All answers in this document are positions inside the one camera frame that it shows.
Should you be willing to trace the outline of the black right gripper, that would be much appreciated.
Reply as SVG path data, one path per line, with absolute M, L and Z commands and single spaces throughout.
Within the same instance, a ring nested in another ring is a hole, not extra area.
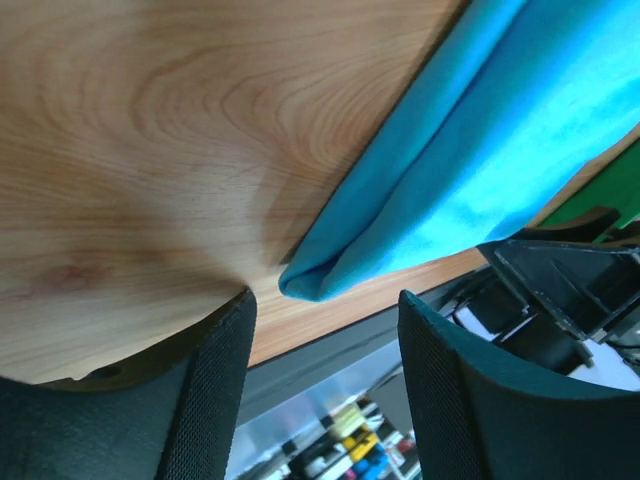
M 639 223 L 597 207 L 560 225 L 525 228 L 480 253 L 526 304 L 572 336 L 620 340 L 639 333 Z

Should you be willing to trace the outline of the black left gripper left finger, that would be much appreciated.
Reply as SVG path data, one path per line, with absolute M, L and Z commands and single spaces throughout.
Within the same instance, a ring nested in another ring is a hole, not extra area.
M 4 479 L 221 479 L 254 337 L 245 290 L 80 380 L 1 380 Z

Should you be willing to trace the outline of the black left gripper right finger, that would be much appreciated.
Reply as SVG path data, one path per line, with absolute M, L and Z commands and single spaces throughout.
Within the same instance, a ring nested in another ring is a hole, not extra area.
M 638 393 L 518 358 L 407 290 L 398 339 L 427 478 L 638 478 Z

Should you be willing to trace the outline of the light blue t-shirt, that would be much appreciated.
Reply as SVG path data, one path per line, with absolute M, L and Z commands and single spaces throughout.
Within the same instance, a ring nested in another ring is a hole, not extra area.
M 507 238 L 639 121 L 635 1 L 473 1 L 278 285 L 324 301 Z

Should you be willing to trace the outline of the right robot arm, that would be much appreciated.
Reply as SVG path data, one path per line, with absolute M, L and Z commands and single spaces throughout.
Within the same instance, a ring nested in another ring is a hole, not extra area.
M 639 371 L 639 225 L 597 207 L 552 227 L 485 243 L 488 265 L 445 315 L 503 350 L 563 375 Z

